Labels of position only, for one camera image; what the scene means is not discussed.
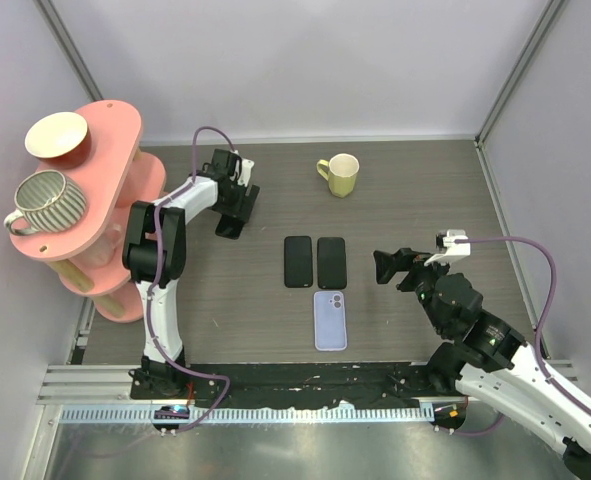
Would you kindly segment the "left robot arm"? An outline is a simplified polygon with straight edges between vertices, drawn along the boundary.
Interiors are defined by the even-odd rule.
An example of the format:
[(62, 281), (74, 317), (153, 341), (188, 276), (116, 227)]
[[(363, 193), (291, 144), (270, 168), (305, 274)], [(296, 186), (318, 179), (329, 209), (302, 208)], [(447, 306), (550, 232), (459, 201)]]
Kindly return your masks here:
[(175, 399), (195, 376), (186, 371), (179, 334), (177, 286), (187, 261), (186, 226), (204, 210), (221, 215), (215, 233), (236, 240), (248, 223), (260, 187), (251, 183), (254, 162), (217, 149), (180, 187), (153, 202), (132, 204), (122, 263), (140, 295), (145, 347), (129, 372), (133, 399)]

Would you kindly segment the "lilac phone case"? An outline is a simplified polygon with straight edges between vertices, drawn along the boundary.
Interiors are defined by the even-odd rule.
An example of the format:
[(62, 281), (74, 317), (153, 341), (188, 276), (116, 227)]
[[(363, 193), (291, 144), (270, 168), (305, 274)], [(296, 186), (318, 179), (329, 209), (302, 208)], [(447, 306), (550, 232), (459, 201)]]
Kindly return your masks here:
[(341, 291), (320, 290), (313, 296), (314, 345), (318, 351), (347, 348), (345, 300)]

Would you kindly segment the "black smartphone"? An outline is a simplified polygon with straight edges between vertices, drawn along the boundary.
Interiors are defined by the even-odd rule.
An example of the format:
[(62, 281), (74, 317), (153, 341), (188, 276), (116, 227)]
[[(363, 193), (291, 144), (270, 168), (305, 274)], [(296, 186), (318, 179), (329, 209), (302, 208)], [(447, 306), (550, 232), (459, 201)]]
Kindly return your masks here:
[(219, 237), (237, 240), (245, 226), (245, 222), (231, 216), (222, 215), (215, 230)]

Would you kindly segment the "blue-edged smartphone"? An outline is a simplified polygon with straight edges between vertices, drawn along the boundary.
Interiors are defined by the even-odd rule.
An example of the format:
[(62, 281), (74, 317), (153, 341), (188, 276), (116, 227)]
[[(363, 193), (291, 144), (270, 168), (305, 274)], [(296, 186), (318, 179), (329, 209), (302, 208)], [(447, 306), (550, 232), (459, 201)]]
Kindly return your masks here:
[(312, 283), (312, 239), (309, 236), (287, 236), (284, 239), (284, 285), (307, 288)]

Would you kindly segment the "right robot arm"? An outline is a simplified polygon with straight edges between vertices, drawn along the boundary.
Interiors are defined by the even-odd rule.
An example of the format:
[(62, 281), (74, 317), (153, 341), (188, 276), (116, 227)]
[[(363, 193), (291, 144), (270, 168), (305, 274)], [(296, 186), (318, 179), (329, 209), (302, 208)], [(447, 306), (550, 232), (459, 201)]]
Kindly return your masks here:
[(444, 341), (429, 360), (428, 386), (486, 403), (548, 444), (575, 477), (591, 479), (591, 397), (553, 368), (539, 345), (486, 311), (462, 274), (450, 273), (470, 253), (467, 239), (456, 236), (436, 254), (409, 248), (373, 254), (377, 283), (404, 273), (398, 290), (415, 294)]

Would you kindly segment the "black phone case two holes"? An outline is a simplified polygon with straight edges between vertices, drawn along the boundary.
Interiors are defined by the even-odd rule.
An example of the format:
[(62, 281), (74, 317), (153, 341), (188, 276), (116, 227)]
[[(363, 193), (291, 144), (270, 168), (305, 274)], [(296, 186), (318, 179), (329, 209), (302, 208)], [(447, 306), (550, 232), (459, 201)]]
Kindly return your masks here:
[(317, 241), (317, 282), (324, 290), (347, 286), (346, 244), (341, 237), (320, 237)]

